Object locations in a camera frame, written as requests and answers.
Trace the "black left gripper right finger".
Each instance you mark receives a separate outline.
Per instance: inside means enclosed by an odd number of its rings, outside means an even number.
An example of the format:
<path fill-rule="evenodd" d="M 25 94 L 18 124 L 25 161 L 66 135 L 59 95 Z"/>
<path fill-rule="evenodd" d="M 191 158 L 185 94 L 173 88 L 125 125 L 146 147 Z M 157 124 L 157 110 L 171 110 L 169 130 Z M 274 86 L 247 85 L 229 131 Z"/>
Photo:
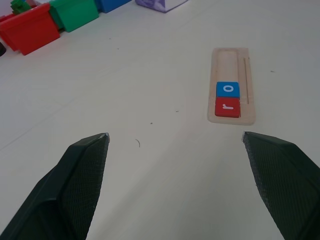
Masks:
<path fill-rule="evenodd" d="M 244 132 L 259 195 L 286 240 L 320 238 L 320 168 L 294 143 Z"/>

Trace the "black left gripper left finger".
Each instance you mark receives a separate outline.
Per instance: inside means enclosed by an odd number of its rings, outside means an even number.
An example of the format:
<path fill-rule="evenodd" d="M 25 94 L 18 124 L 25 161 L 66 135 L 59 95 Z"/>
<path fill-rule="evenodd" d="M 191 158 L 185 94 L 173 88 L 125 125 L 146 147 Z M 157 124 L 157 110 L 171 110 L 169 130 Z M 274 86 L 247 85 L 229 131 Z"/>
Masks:
<path fill-rule="evenodd" d="M 70 145 L 32 189 L 2 240 L 85 240 L 98 204 L 110 136 L 100 133 Z"/>

